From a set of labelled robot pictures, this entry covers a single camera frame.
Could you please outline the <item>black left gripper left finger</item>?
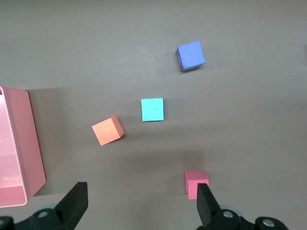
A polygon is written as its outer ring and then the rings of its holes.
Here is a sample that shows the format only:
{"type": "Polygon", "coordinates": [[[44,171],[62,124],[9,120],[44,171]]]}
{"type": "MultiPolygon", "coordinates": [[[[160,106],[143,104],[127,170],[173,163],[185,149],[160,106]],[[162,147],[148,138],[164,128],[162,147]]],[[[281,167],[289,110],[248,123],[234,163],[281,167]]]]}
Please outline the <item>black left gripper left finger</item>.
{"type": "Polygon", "coordinates": [[[28,219],[30,230],[73,230],[88,208],[88,186],[78,182],[54,207],[45,208],[28,219]]]}

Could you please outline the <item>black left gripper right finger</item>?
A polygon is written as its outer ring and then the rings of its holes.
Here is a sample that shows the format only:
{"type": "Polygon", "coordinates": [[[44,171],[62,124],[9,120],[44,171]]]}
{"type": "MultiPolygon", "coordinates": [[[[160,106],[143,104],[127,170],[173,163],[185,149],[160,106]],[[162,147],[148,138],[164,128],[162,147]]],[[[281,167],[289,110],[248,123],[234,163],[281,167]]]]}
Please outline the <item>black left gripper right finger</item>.
{"type": "Polygon", "coordinates": [[[239,230],[239,215],[228,209],[222,209],[207,184],[198,184],[197,211],[202,225],[197,230],[239,230]]]}

